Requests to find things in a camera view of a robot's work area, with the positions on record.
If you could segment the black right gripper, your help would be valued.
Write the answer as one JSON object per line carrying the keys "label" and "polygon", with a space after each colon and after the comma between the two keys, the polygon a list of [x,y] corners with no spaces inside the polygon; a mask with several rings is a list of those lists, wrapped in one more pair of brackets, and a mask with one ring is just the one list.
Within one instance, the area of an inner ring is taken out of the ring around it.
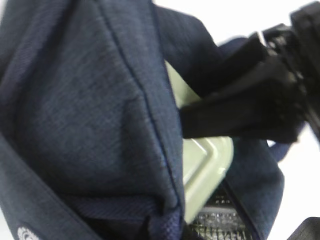
{"label": "black right gripper", "polygon": [[[269,50],[286,64],[293,77],[296,108],[320,136],[320,3],[313,1],[290,14],[290,25],[266,29],[262,36]],[[220,60],[196,72],[189,86],[205,97],[226,88],[265,60],[259,35],[239,37],[217,48]]]}

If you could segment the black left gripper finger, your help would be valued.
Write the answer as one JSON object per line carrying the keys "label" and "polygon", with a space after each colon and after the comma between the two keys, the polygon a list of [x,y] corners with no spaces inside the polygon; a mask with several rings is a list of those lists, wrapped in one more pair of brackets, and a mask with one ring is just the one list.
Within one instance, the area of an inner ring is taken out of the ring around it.
{"label": "black left gripper finger", "polygon": [[320,218],[308,217],[305,219],[288,240],[320,240]]}

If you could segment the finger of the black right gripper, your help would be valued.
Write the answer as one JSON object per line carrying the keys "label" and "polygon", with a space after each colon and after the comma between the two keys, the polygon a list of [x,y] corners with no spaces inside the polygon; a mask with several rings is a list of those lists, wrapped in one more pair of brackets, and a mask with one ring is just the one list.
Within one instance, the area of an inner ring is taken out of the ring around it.
{"label": "finger of the black right gripper", "polygon": [[179,110],[183,137],[297,140],[303,121],[287,66],[268,57],[226,87]]}

